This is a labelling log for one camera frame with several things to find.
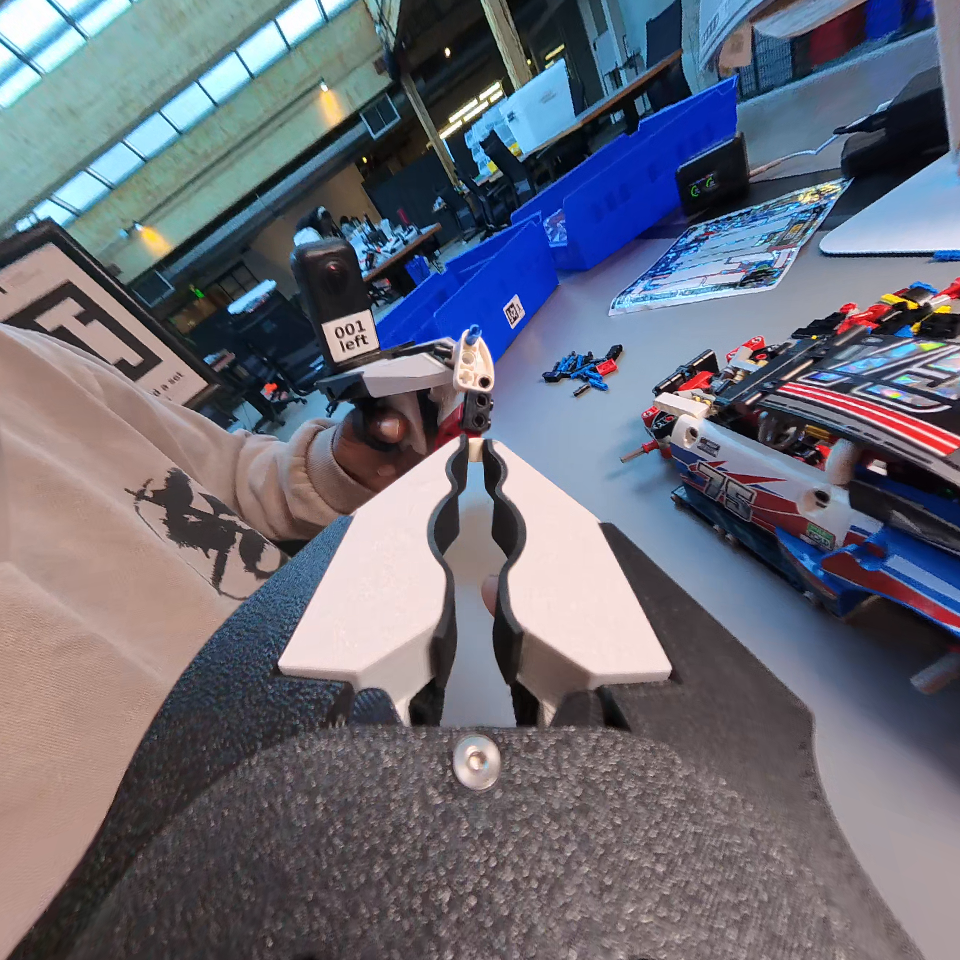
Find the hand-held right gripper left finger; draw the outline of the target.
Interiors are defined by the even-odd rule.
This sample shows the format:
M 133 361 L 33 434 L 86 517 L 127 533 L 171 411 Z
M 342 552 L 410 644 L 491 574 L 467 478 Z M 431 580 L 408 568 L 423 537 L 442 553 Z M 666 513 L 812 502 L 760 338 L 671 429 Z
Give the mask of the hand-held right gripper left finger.
M 279 657 L 288 678 L 386 693 L 403 724 L 455 657 L 460 443 L 451 440 L 354 511 Z

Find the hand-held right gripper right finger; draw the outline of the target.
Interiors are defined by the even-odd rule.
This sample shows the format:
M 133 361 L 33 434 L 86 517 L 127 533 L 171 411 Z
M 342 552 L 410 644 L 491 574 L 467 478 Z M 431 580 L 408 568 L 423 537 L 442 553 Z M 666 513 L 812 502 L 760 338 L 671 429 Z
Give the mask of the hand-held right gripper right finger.
M 517 724 L 571 694 L 660 683 L 671 662 L 601 521 L 503 442 L 486 442 L 497 574 L 493 650 Z

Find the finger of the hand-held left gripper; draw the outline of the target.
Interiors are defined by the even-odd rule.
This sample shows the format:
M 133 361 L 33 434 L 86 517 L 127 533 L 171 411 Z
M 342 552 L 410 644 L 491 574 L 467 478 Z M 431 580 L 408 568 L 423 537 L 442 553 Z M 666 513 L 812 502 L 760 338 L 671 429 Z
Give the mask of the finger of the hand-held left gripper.
M 382 358 L 361 367 L 360 378 L 360 397 L 371 400 L 450 387 L 453 382 L 452 356 L 441 356 L 437 351 L 420 351 Z

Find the white red lego assembly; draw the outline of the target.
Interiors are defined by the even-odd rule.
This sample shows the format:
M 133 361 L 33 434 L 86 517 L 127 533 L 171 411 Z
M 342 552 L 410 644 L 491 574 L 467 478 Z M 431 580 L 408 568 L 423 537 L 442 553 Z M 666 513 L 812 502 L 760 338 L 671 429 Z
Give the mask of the white red lego assembly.
M 433 453 L 465 435 L 479 438 L 491 427 L 495 361 L 480 325 L 463 330 L 450 361 L 449 378 L 427 391 L 427 452 Z

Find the person's left forearm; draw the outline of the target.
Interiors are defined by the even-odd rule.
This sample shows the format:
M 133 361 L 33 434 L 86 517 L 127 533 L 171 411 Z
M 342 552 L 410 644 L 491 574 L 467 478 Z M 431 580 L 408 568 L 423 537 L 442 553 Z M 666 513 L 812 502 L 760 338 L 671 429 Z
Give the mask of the person's left forearm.
M 348 424 L 311 420 L 288 440 L 229 434 L 230 506 L 268 539 L 304 541 L 352 514 L 375 494 L 359 465 L 349 465 Z

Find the pile of small lego pins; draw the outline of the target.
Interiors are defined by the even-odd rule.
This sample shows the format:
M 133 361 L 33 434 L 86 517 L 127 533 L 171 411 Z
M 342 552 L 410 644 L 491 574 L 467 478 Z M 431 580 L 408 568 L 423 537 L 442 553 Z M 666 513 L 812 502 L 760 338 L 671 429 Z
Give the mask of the pile of small lego pins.
M 576 350 L 562 356 L 551 369 L 541 375 L 546 384 L 570 381 L 575 384 L 572 396 L 582 398 L 589 393 L 606 393 L 607 378 L 618 371 L 618 361 L 623 354 L 623 345 L 615 343 L 602 355 L 592 351 L 579 353 Z

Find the blue white lego race car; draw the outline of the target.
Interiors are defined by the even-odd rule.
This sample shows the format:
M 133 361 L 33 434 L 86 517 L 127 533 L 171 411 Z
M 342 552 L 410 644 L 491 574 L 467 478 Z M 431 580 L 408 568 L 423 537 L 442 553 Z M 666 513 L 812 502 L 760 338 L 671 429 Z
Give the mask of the blue white lego race car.
M 870 599 L 944 630 L 911 683 L 959 673 L 959 281 L 917 282 L 783 342 L 705 350 L 653 388 L 673 501 L 846 618 Z

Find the person's left hand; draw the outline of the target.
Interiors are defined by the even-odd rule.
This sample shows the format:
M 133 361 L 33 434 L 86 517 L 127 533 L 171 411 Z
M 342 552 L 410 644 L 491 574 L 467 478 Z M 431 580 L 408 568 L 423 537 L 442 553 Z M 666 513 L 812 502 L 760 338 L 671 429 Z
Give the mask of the person's left hand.
M 434 452 L 438 412 L 430 390 L 360 400 L 334 428 L 334 460 L 378 493 Z

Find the black office chair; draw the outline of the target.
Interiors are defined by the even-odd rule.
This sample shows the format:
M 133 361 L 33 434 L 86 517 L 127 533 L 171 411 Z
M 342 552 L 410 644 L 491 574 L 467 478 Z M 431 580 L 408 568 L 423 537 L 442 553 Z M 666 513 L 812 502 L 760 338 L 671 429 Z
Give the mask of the black office chair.
M 280 423 L 289 406 L 306 403 L 319 377 L 319 343 L 300 307 L 277 292 L 219 313 L 230 355 L 222 376 L 258 412 L 259 433 Z

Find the wooden work table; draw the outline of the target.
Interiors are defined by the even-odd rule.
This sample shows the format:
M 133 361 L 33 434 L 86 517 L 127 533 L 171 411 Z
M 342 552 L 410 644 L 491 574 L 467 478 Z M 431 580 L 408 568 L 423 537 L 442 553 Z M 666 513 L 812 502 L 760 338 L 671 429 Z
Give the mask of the wooden work table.
M 421 230 L 386 261 L 371 270 L 364 271 L 365 284 L 372 287 L 378 282 L 387 282 L 397 296 L 409 295 L 416 289 L 418 283 L 407 269 L 408 264 L 414 258 L 423 256 L 428 261 L 427 272 L 430 272 L 430 266 L 440 251 L 439 238 L 442 230 L 443 225 L 440 222 L 434 222 Z

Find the blue plastic bin white tag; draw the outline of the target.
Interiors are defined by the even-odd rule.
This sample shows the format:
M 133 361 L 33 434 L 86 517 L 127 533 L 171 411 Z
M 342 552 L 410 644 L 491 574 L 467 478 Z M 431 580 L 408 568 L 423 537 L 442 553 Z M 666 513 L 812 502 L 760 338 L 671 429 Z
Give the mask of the blue plastic bin white tag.
M 376 324 L 384 349 L 481 329 L 494 361 L 559 285 L 540 220 L 511 226 L 446 263 Z

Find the black framed white sign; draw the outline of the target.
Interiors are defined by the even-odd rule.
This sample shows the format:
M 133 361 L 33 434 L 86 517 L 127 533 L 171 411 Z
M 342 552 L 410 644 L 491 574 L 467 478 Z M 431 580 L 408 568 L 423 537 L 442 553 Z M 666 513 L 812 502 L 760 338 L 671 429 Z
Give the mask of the black framed white sign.
M 153 396 L 190 409 L 223 389 L 208 365 L 50 220 L 1 241 L 1 321 L 96 356 Z

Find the holographic sticker sheet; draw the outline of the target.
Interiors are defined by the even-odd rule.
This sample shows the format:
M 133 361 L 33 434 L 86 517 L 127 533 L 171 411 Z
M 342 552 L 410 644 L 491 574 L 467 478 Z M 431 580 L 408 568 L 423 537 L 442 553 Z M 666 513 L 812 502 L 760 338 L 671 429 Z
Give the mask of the holographic sticker sheet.
M 610 303 L 610 317 L 776 288 L 851 184 L 835 178 L 691 226 Z

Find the black power bank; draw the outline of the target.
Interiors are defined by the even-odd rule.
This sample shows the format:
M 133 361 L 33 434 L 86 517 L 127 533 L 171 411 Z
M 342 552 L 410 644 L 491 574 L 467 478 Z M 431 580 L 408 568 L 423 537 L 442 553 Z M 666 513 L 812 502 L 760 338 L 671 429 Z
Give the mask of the black power bank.
M 750 176 L 747 142 L 741 131 L 679 164 L 675 182 L 683 216 L 693 221 L 742 198 L 749 190 Z

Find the instruction booklet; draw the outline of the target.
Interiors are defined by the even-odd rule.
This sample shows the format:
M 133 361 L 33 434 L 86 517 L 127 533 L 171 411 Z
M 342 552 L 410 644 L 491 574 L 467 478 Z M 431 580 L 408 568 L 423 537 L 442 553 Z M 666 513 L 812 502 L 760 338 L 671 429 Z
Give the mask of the instruction booklet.
M 717 61 L 728 39 L 744 25 L 780 41 L 823 26 L 863 1 L 701 1 L 698 68 Z

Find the silver monitor stand base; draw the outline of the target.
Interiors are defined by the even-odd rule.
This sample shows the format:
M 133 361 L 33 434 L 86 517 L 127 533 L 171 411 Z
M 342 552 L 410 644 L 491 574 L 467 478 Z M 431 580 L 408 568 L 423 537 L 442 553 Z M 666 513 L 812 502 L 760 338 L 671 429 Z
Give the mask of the silver monitor stand base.
M 946 154 L 830 231 L 832 258 L 933 256 L 959 250 L 958 156 Z

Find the black power adapter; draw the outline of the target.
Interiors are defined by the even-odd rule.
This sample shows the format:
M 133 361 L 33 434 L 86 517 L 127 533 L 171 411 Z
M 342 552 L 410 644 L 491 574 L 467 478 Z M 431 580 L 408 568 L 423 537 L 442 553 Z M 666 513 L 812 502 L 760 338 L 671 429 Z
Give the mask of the black power adapter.
M 846 179 L 941 157 L 949 132 L 940 68 L 914 75 L 890 102 L 834 134 L 846 138 L 840 160 Z

